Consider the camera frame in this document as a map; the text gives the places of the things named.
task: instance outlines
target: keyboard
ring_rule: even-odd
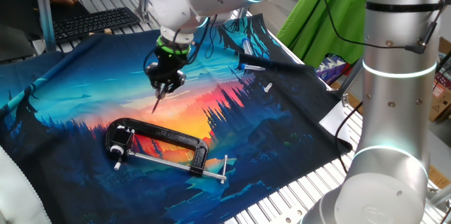
[[[55,40],[57,44],[100,32],[138,24],[140,19],[129,8],[115,8],[84,16],[75,16],[54,21]]]

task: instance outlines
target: table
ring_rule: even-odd
[[[83,5],[90,13],[105,11],[118,7],[128,7],[135,11],[139,0],[82,0]],[[130,34],[159,29],[159,24],[152,18],[149,23],[141,22],[139,25],[123,27],[114,30],[113,34]],[[80,39],[59,44],[57,49],[62,52],[72,51],[79,43]],[[293,60],[302,63],[287,47],[280,43]],[[352,107],[345,108],[346,114],[352,111]],[[362,133],[362,116],[355,113],[347,122],[350,128],[350,138],[353,149],[357,148]],[[345,165],[349,168],[355,151],[343,156]],[[225,224],[263,224],[263,223],[298,223],[302,216],[310,209],[325,193],[338,187],[345,179],[340,162],[336,159],[331,163],[315,170],[314,172],[290,183],[281,188],[276,193],[261,200],[257,204],[250,206],[236,217],[227,220]],[[437,187],[429,181],[429,187]],[[438,224],[444,213],[436,209],[429,201],[426,201],[425,214],[422,224]]]

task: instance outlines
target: green cloth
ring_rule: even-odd
[[[340,36],[363,42],[366,0],[327,1]],[[304,63],[315,68],[318,68],[327,54],[336,54],[348,63],[354,63],[364,51],[363,46],[342,41],[337,37],[324,0],[299,0],[277,38]]]

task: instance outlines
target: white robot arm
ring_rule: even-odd
[[[260,0],[152,1],[163,26],[160,42],[182,52],[206,17],[218,15],[221,24],[232,10]],[[434,27],[442,8],[440,0],[367,0],[362,138],[346,180],[302,224],[421,222],[429,167],[427,117],[438,54]]]

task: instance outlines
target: cable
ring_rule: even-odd
[[[345,42],[349,42],[351,44],[370,46],[370,47],[379,48],[379,49],[405,49],[406,48],[405,46],[386,47],[386,46],[377,46],[377,45],[373,45],[373,44],[365,44],[365,43],[361,43],[361,42],[351,41],[351,40],[348,40],[348,39],[345,39],[345,38],[341,37],[340,34],[338,34],[337,29],[335,28],[335,23],[333,22],[332,13],[330,12],[327,0],[324,0],[324,4],[326,5],[327,14],[329,15],[329,19],[330,19],[330,23],[332,24],[333,31],[335,32],[337,37],[340,38],[341,40],[343,40]]]
[[[340,145],[338,144],[338,143],[339,143],[339,142],[338,142],[338,140],[339,140],[339,138],[338,138],[338,133],[340,133],[341,128],[343,128],[343,126],[345,125],[346,121],[347,121],[348,119],[350,119],[351,116],[354,115],[354,113],[355,113],[360,107],[362,107],[363,104],[364,104],[363,101],[361,101],[360,104],[358,104],[358,105],[354,108],[354,110],[352,110],[351,113],[350,113],[349,115],[347,115],[347,117],[344,119],[344,121],[341,122],[340,126],[339,126],[338,129],[337,129],[337,132],[335,133],[335,145],[336,145],[336,147],[337,147],[338,159],[340,160],[341,166],[343,167],[343,170],[345,171],[345,173],[347,173],[347,169],[346,169],[346,166],[345,166],[345,162],[343,162],[343,159],[341,158]]]
[[[445,220],[449,216],[450,212],[451,212],[451,207],[448,209],[448,211],[446,211],[446,214],[445,214],[445,216],[443,216],[443,219],[442,219],[442,221],[440,221],[440,224],[445,223]]]
[[[218,15],[215,15],[214,18],[213,18],[213,22],[211,22],[210,33],[209,33],[209,36],[210,36],[210,43],[211,43],[211,53],[210,53],[210,56],[207,56],[207,54],[206,54],[206,53],[209,51],[209,49],[210,49],[210,46],[209,46],[209,47],[206,49],[206,51],[205,51],[205,58],[206,58],[206,59],[209,59],[209,58],[211,58],[211,57],[213,56],[213,52],[214,52],[214,43],[213,43],[213,39],[216,38],[216,32],[214,33],[214,37],[211,37],[211,31],[213,30],[213,25],[214,25],[214,23],[216,22],[217,17],[218,17]]]
[[[437,65],[437,68],[435,69],[435,73],[440,72],[440,69],[443,68],[443,66],[446,64],[446,62],[448,60],[450,60],[450,58],[451,58],[451,51],[446,54],[445,58],[440,60],[440,63]]]
[[[191,65],[196,60],[197,54],[199,53],[199,50],[200,50],[200,47],[204,43],[206,33],[209,31],[209,25],[210,25],[210,17],[208,18],[208,20],[206,20],[204,33],[202,34],[202,37],[200,38],[199,43],[196,44],[196,50],[194,51],[193,55],[191,56],[190,59],[188,59],[188,61],[186,63],[187,65]]]

